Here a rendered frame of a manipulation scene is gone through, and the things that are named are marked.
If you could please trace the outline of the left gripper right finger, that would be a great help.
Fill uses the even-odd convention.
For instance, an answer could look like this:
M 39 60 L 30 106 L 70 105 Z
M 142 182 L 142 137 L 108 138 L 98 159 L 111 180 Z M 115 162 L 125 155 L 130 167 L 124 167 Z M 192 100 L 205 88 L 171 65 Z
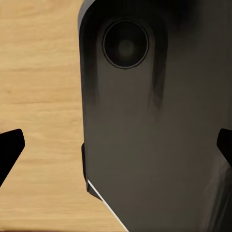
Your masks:
M 232 167 L 232 130 L 220 129 L 217 146 Z

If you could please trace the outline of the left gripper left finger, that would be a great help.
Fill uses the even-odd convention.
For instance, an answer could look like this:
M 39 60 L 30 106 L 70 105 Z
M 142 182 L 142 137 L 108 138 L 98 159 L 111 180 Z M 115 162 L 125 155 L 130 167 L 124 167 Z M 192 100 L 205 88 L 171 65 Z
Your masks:
M 25 147 L 21 129 L 0 134 L 0 187 Z

